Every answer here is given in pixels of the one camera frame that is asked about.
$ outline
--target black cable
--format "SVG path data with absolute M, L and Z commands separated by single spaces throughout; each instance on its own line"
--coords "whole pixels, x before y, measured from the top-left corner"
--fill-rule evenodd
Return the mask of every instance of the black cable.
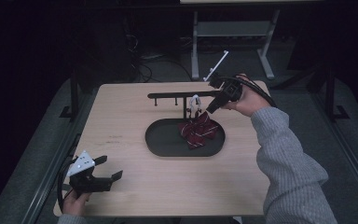
M 63 209 L 63 200 L 64 198 L 66 198 L 66 196 L 69 194 L 66 193 L 64 197 L 62 197 L 62 185 L 63 185 L 63 174 L 65 172 L 65 170 L 73 163 L 75 163 L 75 161 L 77 160 L 77 157 L 74 160 L 71 160 L 69 162 L 67 162 L 62 169 L 60 170 L 60 172 L 58 173 L 58 178 L 57 178 L 57 201 L 58 201 L 58 206 L 60 207 L 60 210 L 62 212 Z
M 261 97 L 263 97 L 271 106 L 277 107 L 277 105 L 275 104 L 274 100 L 265 91 L 263 91 L 263 89 L 261 89 L 261 87 L 259 87 L 254 81 L 252 81 L 250 78 L 248 78 L 250 81 L 246 81 L 246 80 L 243 80 L 243 79 L 238 78 L 238 77 L 220 77 L 219 79 L 223 79 L 223 80 L 230 79 L 230 80 L 239 81 L 242 85 L 245 85 L 245 86 L 251 88 L 253 91 L 255 91 L 257 94 L 259 94 Z
M 146 66 L 146 65 L 144 65 L 144 64 L 142 64 L 142 63 L 140 63 L 139 64 L 140 66 L 143 66 L 143 67 L 145 67 L 147 70 L 149 70 L 149 76 L 147 77 L 147 79 L 144 81 L 144 83 L 146 83 L 146 82 L 148 82 L 150 79 L 153 79 L 152 78 L 152 76 L 153 76 L 153 71 L 152 71 L 152 69 L 149 67 L 149 66 Z M 141 72 L 141 70 L 139 70 L 139 74 L 142 76 L 142 77 L 146 77 L 142 72 Z
M 176 62 L 176 61 L 164 59 L 164 60 L 155 60 L 155 61 L 146 62 L 146 63 L 174 63 L 174 64 L 180 66 L 181 68 L 183 68 L 183 70 L 186 72 L 188 78 L 190 78 L 190 81 L 193 81 L 193 78 L 191 77 L 191 75 L 187 71 L 187 69 L 184 66 L 182 66 L 180 63 Z

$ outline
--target white tag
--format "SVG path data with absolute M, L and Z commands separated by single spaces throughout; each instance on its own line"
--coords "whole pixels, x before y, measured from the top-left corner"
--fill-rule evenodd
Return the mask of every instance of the white tag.
M 75 164 L 69 169 L 67 176 L 78 174 L 90 167 L 95 166 L 95 161 L 91 158 L 87 151 L 83 151 L 75 161 Z

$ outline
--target metal stand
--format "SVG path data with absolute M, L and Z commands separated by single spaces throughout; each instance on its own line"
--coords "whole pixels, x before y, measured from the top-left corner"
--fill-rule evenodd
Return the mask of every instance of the metal stand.
M 70 118 L 71 122 L 76 118 L 79 110 L 79 100 L 77 95 L 77 77 L 75 71 L 71 75 L 71 106 L 63 108 L 60 118 Z
M 266 36 L 266 43 L 264 44 L 262 49 L 258 49 L 258 57 L 260 58 L 261 64 L 263 65 L 264 72 L 268 79 L 274 79 L 275 76 L 272 73 L 271 66 L 269 65 L 269 60 L 267 59 L 267 51 L 269 50 L 269 44 L 271 43 L 272 36 L 275 31 L 275 26 L 277 24 L 277 20 L 279 17 L 280 10 L 275 10 L 274 15 L 272 17 L 272 21 L 269 24 L 267 36 Z
M 199 79 L 199 59 L 197 41 L 199 36 L 265 36 L 266 42 L 257 53 L 268 79 L 275 78 L 267 59 L 269 44 L 275 31 L 280 10 L 274 11 L 271 21 L 198 21 L 198 12 L 194 12 L 193 51 L 191 53 L 192 78 Z
M 189 92 L 161 92 L 161 93 L 149 93 L 147 98 L 155 100 L 155 106 L 157 106 L 157 99 L 163 98 L 174 98 L 175 105 L 178 105 L 177 98 L 183 98 L 183 119 L 187 119 L 186 110 L 187 110 L 187 97 L 193 97 L 194 95 L 198 95 L 199 97 L 203 96 L 213 96 L 220 91 L 189 91 Z

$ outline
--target table leg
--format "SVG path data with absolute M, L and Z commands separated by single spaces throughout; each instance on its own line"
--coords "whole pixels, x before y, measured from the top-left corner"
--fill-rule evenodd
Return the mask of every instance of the table leg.
M 264 71 L 268 79 L 275 78 L 274 74 L 272 73 L 271 66 L 269 65 L 269 60 L 267 59 L 267 51 L 269 50 L 269 44 L 274 34 L 279 13 L 279 9 L 275 10 L 274 15 L 272 16 L 271 23 L 269 24 L 269 28 L 267 30 L 266 43 L 264 44 L 263 48 L 257 50 L 258 57 L 260 58 L 260 61 L 263 65 Z
M 78 105 L 78 94 L 77 94 L 77 76 L 76 71 L 74 70 L 71 75 L 71 106 L 66 106 L 60 114 L 60 118 L 70 118 L 71 122 L 77 116 L 79 105 Z
M 200 78 L 199 58 L 197 56 L 197 35 L 198 35 L 198 12 L 194 12 L 193 23 L 193 51 L 191 52 L 191 77 L 193 79 Z

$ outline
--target white stand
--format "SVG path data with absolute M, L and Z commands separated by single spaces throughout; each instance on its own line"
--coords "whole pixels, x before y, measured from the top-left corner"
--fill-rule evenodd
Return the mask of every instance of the white stand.
M 258 56 L 268 79 L 275 78 L 267 59 L 269 44 L 275 31 L 280 10 L 274 12 L 271 21 L 198 21 L 198 12 L 194 12 L 193 51 L 191 53 L 192 78 L 199 79 L 199 59 L 197 55 L 198 36 L 265 36 L 266 42 L 258 49 Z

